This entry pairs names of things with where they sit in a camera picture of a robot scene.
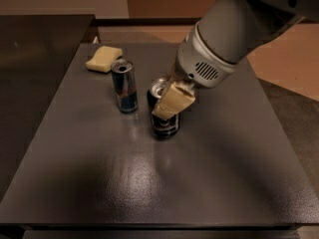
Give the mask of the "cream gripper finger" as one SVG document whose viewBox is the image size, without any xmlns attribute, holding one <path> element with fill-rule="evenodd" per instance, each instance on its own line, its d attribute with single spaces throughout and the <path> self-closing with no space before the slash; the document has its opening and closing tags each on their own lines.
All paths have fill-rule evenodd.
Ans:
<svg viewBox="0 0 319 239">
<path fill-rule="evenodd" d="M 167 78 L 174 82 L 177 80 L 177 75 L 176 75 L 176 72 L 175 72 L 175 65 L 172 65 L 166 72 L 166 76 Z"/>
<path fill-rule="evenodd" d="M 164 88 L 163 96 L 157 101 L 152 114 L 161 120 L 169 120 L 194 101 L 194 83 L 174 81 Z"/>
</svg>

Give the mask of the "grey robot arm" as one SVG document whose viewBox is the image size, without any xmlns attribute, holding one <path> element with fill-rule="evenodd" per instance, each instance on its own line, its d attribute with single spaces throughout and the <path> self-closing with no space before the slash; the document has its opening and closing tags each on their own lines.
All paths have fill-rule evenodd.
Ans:
<svg viewBox="0 0 319 239">
<path fill-rule="evenodd" d="M 249 53 L 302 19 L 319 19 L 319 0 L 215 0 L 178 47 L 171 77 L 152 114 L 168 120 L 214 88 Z"/>
</svg>

